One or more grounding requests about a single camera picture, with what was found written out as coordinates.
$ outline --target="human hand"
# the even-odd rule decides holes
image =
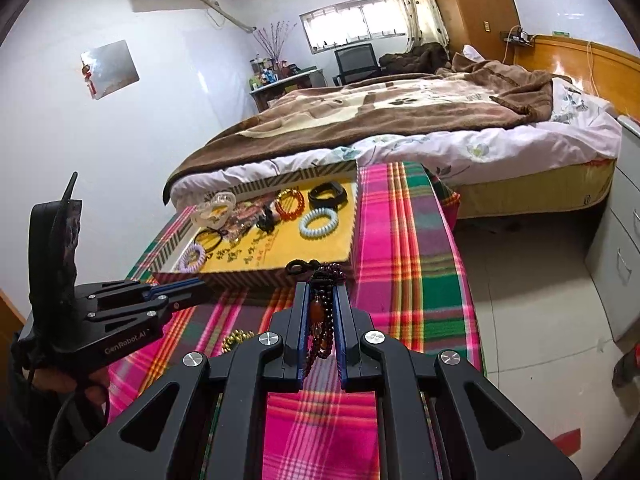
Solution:
[[[25,379],[29,377],[28,370],[23,369],[22,374]],[[94,383],[101,384],[105,388],[108,388],[111,384],[107,368],[101,368],[89,375],[89,378]],[[59,394],[70,394],[78,386],[73,378],[56,368],[38,368],[33,375],[31,384],[41,392],[57,392]],[[101,406],[107,401],[105,391],[99,386],[90,386],[84,391],[84,394],[96,406]]]

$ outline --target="black wristband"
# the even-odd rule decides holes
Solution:
[[[322,193],[327,191],[331,191],[334,196],[331,198],[319,198]],[[338,182],[330,181],[325,182],[324,184],[320,184],[320,186],[316,186],[308,194],[309,205],[312,209],[318,209],[321,207],[327,207],[329,209],[338,209],[338,206],[341,204],[346,204],[347,192],[346,190],[338,184]]]

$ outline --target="brown blanket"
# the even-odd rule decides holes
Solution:
[[[436,75],[391,75],[338,89],[297,90],[188,156],[167,180],[162,198],[167,204],[172,184],[188,174],[348,146],[377,134],[514,128],[549,120],[552,107],[548,72],[498,61],[473,63],[459,54],[451,70]]]

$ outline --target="white cabinet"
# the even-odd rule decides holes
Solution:
[[[640,126],[622,123],[622,151],[609,203],[587,255],[613,339],[640,318]]]

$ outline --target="office chair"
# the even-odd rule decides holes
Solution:
[[[340,73],[334,77],[336,86],[357,83],[382,75],[373,52],[373,46],[370,43],[361,43],[336,50],[335,59],[340,70]]]

